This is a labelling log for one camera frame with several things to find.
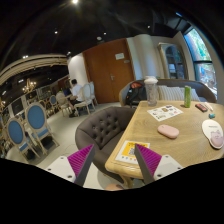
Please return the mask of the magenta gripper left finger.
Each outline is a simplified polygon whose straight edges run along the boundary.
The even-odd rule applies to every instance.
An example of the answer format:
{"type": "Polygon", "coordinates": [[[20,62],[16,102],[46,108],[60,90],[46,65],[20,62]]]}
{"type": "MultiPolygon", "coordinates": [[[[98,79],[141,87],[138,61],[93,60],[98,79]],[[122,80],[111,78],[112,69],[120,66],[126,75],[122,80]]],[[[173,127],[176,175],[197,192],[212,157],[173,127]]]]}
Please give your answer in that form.
{"type": "Polygon", "coordinates": [[[74,181],[76,185],[84,185],[94,155],[95,148],[91,144],[68,157],[69,164],[76,176],[74,181]]]}

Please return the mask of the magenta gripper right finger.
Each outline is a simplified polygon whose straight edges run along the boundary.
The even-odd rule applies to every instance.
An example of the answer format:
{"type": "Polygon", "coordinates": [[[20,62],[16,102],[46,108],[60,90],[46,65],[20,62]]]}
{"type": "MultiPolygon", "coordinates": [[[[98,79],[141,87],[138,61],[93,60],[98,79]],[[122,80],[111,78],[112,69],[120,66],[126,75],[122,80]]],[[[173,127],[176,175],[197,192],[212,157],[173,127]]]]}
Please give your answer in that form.
{"type": "Polygon", "coordinates": [[[134,153],[141,169],[144,183],[150,184],[154,182],[154,173],[162,156],[140,144],[135,145],[134,153]]]}

